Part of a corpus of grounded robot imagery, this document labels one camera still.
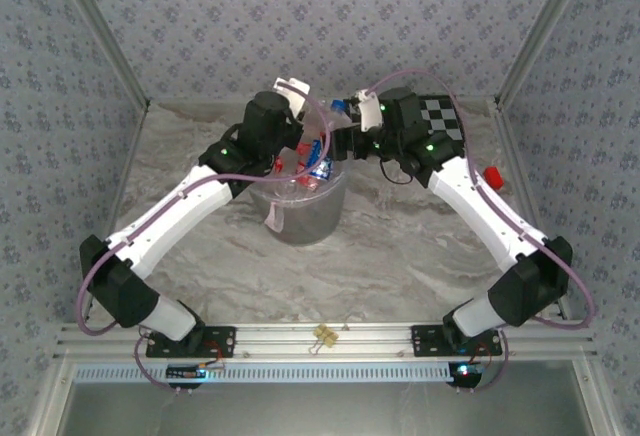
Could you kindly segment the circuit board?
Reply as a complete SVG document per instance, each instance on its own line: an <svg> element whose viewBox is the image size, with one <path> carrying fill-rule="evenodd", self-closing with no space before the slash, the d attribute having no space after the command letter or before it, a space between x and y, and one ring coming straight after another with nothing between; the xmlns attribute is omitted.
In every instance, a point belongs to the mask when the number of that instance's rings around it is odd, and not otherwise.
<svg viewBox="0 0 640 436"><path fill-rule="evenodd" d="M205 380L208 370L201 364L169 364L165 370L167 380Z"/></svg>
<svg viewBox="0 0 640 436"><path fill-rule="evenodd" d="M460 389L474 391L480 384L484 373L484 366L480 363L450 363L451 380L448 385Z"/></svg>

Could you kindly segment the grey metal panel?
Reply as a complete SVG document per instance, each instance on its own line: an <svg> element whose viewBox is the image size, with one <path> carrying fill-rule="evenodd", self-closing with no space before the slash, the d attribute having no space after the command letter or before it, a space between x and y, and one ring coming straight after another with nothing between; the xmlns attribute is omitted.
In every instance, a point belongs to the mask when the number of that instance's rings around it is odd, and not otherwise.
<svg viewBox="0 0 640 436"><path fill-rule="evenodd" d="M459 394L430 383L231 384L174 396L78 384L59 436L594 436L573 395L506 382Z"/></svg>

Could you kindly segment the left circuit board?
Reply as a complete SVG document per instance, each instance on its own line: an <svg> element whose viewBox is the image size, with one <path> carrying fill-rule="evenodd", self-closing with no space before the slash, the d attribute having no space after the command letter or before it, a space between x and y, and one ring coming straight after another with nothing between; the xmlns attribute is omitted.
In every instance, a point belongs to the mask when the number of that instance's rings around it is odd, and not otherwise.
<svg viewBox="0 0 640 436"><path fill-rule="evenodd" d="M208 370L201 364L169 364L165 370L167 380L205 380Z"/></svg>

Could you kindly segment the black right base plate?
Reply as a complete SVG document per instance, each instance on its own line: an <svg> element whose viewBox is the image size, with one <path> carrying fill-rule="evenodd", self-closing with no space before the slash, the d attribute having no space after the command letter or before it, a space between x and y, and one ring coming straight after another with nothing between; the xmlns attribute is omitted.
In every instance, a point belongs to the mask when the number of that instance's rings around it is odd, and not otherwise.
<svg viewBox="0 0 640 436"><path fill-rule="evenodd" d="M415 357L471 357L503 354L497 330L487 330L472 338L455 342L442 324L410 327L410 339Z"/></svg>

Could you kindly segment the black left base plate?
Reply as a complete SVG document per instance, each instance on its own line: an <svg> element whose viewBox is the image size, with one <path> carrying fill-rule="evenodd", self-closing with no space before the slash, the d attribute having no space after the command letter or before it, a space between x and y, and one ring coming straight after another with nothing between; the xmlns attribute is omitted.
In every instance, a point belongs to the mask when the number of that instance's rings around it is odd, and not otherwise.
<svg viewBox="0 0 640 436"><path fill-rule="evenodd" d="M233 326L196 326L180 341L152 332L145 355L148 358L216 359L234 355L237 328Z"/></svg>

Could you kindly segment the aluminium mounting rail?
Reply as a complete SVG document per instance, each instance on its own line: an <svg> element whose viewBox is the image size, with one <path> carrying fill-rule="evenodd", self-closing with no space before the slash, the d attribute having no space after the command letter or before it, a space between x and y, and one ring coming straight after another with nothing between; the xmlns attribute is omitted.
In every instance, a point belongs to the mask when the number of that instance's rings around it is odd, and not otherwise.
<svg viewBox="0 0 640 436"><path fill-rule="evenodd" d="M339 339L332 348L323 347L313 355L308 348L315 342L314 323L236 323L236 344L231 363L249 362L391 362L414 358L410 322L333 323ZM598 355L588 330L562 331L538 323L503 330L503 351L512 361L562 361L594 358ZM114 329L90 337L72 325L60 329L52 350L55 358L73 361L131 362L135 329Z"/></svg>

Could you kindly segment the right circuit board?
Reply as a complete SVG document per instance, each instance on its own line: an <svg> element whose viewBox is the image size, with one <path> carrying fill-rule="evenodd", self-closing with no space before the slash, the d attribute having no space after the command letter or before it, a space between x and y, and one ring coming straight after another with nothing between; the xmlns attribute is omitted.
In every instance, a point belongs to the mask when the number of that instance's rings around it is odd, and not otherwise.
<svg viewBox="0 0 640 436"><path fill-rule="evenodd" d="M460 389L474 391L480 384L484 373L484 366L480 363L450 363L451 380L448 385Z"/></svg>

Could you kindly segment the black white checkerboard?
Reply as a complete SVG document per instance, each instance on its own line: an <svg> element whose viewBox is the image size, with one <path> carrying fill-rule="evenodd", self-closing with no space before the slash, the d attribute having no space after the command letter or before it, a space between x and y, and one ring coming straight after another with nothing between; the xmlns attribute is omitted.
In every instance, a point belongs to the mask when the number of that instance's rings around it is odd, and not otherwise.
<svg viewBox="0 0 640 436"><path fill-rule="evenodd" d="M424 146L433 149L432 138L436 134L446 134L461 150L464 149L464 130L449 96L419 96L420 129Z"/></svg>

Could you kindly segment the beige binder clip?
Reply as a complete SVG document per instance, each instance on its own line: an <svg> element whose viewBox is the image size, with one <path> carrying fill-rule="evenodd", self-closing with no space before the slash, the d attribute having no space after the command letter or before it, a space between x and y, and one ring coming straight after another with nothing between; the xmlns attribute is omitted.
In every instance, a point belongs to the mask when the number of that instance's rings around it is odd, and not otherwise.
<svg viewBox="0 0 640 436"><path fill-rule="evenodd" d="M339 335L336 331L328 327L326 324L319 324L313 330L313 336L315 342L308 348L310 354L317 354L321 348L332 348L339 339Z"/></svg>

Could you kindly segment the aluminium frame post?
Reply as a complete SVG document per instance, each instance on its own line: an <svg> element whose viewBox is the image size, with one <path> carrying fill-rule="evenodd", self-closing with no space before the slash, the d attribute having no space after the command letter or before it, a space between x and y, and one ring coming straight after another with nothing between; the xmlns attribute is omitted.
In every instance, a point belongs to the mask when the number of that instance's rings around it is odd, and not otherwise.
<svg viewBox="0 0 640 436"><path fill-rule="evenodd" d="M72 0L88 26L104 57L112 66L127 96L141 110L146 110L148 99L138 82L133 68L121 50L107 20L95 0Z"/></svg>
<svg viewBox="0 0 640 436"><path fill-rule="evenodd" d="M496 95L496 104L499 110L506 110L513 103L534 63L542 53L545 44L570 3L571 0L544 1L541 10L527 33L521 50Z"/></svg>

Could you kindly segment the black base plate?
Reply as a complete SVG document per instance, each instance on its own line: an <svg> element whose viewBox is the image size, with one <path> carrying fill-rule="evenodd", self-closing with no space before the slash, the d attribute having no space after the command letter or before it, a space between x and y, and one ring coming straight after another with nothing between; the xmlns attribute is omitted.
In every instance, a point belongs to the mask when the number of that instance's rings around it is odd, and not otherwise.
<svg viewBox="0 0 640 436"><path fill-rule="evenodd" d="M237 328L233 326L196 326L180 341L152 332L145 355L148 358L216 359L234 355Z"/></svg>
<svg viewBox="0 0 640 436"><path fill-rule="evenodd" d="M455 342L442 324L410 327L410 339L415 357L471 357L503 354L497 330L487 330L472 338Z"/></svg>

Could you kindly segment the blue label plastic bottle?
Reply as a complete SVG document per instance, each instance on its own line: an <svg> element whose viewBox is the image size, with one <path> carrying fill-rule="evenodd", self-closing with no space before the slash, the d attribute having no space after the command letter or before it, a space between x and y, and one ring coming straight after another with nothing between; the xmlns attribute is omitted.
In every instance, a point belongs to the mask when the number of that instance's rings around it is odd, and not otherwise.
<svg viewBox="0 0 640 436"><path fill-rule="evenodd" d="M329 107L328 113L329 129L331 131L349 126L351 120L347 116L347 103L343 100L334 99ZM323 149L325 139L324 123L322 119L315 115L309 121L307 135L310 137L310 149L306 152L305 167L314 166ZM322 159L322 162L309 174L310 178L318 181L329 181L333 172L333 160L330 156Z"/></svg>

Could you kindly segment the clear plastic bin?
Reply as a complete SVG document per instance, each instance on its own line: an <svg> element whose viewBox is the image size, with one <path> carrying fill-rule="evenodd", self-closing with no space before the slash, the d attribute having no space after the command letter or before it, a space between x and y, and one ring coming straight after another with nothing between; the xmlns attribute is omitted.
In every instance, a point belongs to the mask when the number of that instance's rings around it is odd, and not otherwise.
<svg viewBox="0 0 640 436"><path fill-rule="evenodd" d="M319 116L313 110L305 114L300 142L310 141L307 135L309 121L315 115ZM272 170L272 178L291 176L307 169L305 159L297 155L296 149L285 148L279 156L286 159L287 168L282 174L274 174ZM333 160L329 181L318 181L306 175L296 180L254 183L249 187L249 194L272 236L293 246L311 245L336 229L343 209L349 170L348 160Z"/></svg>

